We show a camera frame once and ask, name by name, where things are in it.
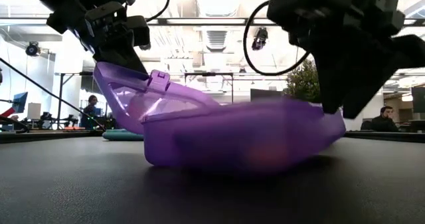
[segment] metal frame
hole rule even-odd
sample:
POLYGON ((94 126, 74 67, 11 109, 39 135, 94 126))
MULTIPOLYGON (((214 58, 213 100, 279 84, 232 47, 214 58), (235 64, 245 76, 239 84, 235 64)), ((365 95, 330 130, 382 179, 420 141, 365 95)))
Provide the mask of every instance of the metal frame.
MULTIPOLYGON (((47 17, 0 17, 0 25, 18 25, 23 27, 47 26, 47 17)), ((247 17, 232 18, 158 18, 148 22, 151 27, 156 26, 215 26, 215 27, 244 27, 248 22, 247 17)), ((275 27, 277 24, 267 18, 254 19, 252 27, 275 27)), ((425 27, 425 19, 405 19, 404 27, 425 27)))
POLYGON ((57 130, 60 129, 60 111, 62 110, 62 92, 64 85, 74 76, 93 76, 93 72, 79 72, 79 73, 55 73, 54 75, 60 76, 60 86, 59 86, 59 105, 58 105, 58 116, 57 118, 57 130))
POLYGON ((185 85, 186 85, 186 79, 188 76, 202 76, 202 77, 214 77, 214 76, 230 76, 230 85, 232 87, 232 104, 233 104, 233 80, 234 80, 234 73, 232 72, 186 72, 185 73, 185 85))

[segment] teal object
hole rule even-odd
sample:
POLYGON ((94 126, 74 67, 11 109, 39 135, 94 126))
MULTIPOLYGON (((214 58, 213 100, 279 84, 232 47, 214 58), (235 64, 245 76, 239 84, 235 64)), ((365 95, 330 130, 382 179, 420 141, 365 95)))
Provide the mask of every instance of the teal object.
POLYGON ((143 135, 133 134, 127 130, 106 130, 102 136, 109 141, 143 141, 143 135))

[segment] security camera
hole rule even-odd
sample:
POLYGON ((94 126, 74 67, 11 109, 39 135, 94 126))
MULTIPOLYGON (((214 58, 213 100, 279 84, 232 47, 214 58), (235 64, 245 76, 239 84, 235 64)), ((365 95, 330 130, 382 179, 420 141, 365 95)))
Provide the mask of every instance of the security camera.
POLYGON ((257 30, 257 33, 255 34, 254 42, 252 42, 252 50, 259 51, 260 49, 263 49, 263 47, 266 45, 267 39, 268 39, 267 29, 264 27, 260 27, 257 30))
POLYGON ((140 45, 139 48, 143 51, 148 51, 151 49, 151 43, 147 44, 147 45, 140 45))
POLYGON ((29 46, 25 49, 25 53, 31 57, 37 57, 41 54, 41 49, 38 42, 30 42, 29 46))

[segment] black cable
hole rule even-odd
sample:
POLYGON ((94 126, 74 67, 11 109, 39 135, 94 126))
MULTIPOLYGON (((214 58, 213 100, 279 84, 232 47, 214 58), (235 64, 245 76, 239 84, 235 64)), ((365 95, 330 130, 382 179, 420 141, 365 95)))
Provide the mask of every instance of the black cable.
MULTIPOLYGON (((9 64, 8 62, 6 62, 5 60, 3 60, 2 58, 0 58, 0 61, 3 62, 4 64, 6 64, 6 66, 8 66, 11 70, 17 72, 18 74, 20 74, 21 76, 23 76, 24 78, 26 78, 27 80, 29 80, 29 82, 32 82, 35 86, 39 87, 41 90, 45 91, 46 93, 48 93, 49 95, 57 98, 58 100, 60 100, 61 102, 64 102, 65 104, 69 105, 69 107, 75 109, 76 111, 78 111, 79 113, 81 113, 82 115, 84 115, 87 118, 92 118, 90 115, 86 114, 85 112, 81 111, 79 108, 75 107, 74 105, 70 104, 69 102, 59 98, 58 96, 54 95, 52 92, 48 91, 46 88, 44 88, 43 86, 39 85, 37 82, 33 81, 31 78, 29 78, 27 75, 23 74, 21 71, 17 70, 15 67, 13 67, 11 64, 9 64)), ((102 125, 96 121, 95 119, 93 119, 93 121, 95 121, 95 123, 97 123, 97 125, 99 125, 99 127, 103 130, 106 131, 104 127, 102 127, 102 125)))
POLYGON ((162 10, 160 11, 160 12, 158 12, 156 15, 154 15, 154 16, 152 16, 152 17, 150 17, 150 18, 147 18, 146 19, 146 22, 150 22, 150 21, 152 21, 152 20, 154 20, 154 19, 156 19, 156 18, 158 18, 160 15, 162 15, 162 13, 164 13, 164 11, 168 8, 168 5, 170 4, 170 0, 167 0, 167 2, 165 2, 165 6, 164 6, 164 8, 162 8, 162 10))
POLYGON ((279 76, 279 75, 283 75, 286 74, 288 72, 291 72, 292 70, 294 70, 295 68, 297 68, 309 55, 309 52, 306 52, 295 64, 293 64, 291 67, 280 71, 280 72, 262 72, 260 70, 258 70, 253 64, 252 61, 248 55, 248 48, 246 46, 246 40, 248 38, 248 32, 250 30, 250 26, 255 18, 255 16, 257 15, 258 12, 260 12, 261 9, 263 9, 264 7, 266 7, 268 4, 270 3, 270 1, 265 1, 263 2, 261 5, 259 5, 257 8, 255 8, 254 12, 252 12, 251 16, 248 18, 248 21, 246 22, 246 26, 245 26, 245 31, 244 31, 244 38, 242 40, 243 42, 243 47, 244 47, 244 56, 246 59, 246 62, 248 63, 248 65, 250 66, 250 68, 252 68, 252 70, 254 70, 256 73, 264 75, 264 76, 279 76))
POLYGON ((23 134, 23 133, 29 132, 29 128, 27 127, 27 125, 25 125, 25 124, 23 124, 21 122, 18 122, 18 121, 15 121, 15 120, 11 119, 11 118, 6 118, 6 117, 3 117, 3 116, 0 116, 0 120, 1 121, 4 121, 4 122, 10 122, 12 124, 16 124, 16 125, 21 126, 22 127, 21 130, 17 130, 17 131, 15 130, 15 132, 17 134, 23 134))
POLYGON ((0 102, 6 102, 6 103, 10 103, 10 104, 12 104, 12 103, 13 103, 13 101, 12 101, 12 100, 2 100, 2 99, 0 99, 0 102))

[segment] pillar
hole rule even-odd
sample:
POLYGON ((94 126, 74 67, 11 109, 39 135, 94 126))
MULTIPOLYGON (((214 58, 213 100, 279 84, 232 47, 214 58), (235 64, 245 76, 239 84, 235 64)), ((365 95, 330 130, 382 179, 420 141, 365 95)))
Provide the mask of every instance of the pillar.
MULTIPOLYGON (((55 73, 79 73, 82 71, 85 51, 80 44, 80 41, 70 32, 67 31, 62 36, 62 42, 59 44, 60 48, 56 54, 54 61, 55 73)), ((80 89, 81 89, 81 76, 73 76, 66 84, 62 86, 62 99, 71 103, 73 106, 80 107, 80 89)), ((53 80, 53 93, 59 96, 60 91, 60 75, 55 75, 53 80)), ((58 116, 58 100, 52 99, 50 113, 58 116)), ((69 107, 67 104, 62 103, 60 109, 60 118, 65 118, 69 114, 75 116, 79 113, 69 107)))

